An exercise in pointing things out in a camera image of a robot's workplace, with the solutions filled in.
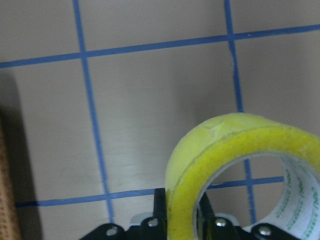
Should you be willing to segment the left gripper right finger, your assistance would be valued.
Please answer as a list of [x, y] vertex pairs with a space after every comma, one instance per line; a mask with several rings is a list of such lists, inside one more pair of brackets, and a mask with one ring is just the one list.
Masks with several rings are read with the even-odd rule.
[[239, 234], [230, 220], [216, 216], [206, 193], [198, 205], [198, 237], [200, 240], [239, 240]]

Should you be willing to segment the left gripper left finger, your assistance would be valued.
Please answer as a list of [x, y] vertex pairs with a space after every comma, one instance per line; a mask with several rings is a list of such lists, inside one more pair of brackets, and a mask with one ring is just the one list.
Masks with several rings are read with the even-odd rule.
[[167, 206], [166, 191], [156, 188], [153, 196], [152, 216], [145, 218], [140, 224], [140, 240], [166, 240], [167, 239]]

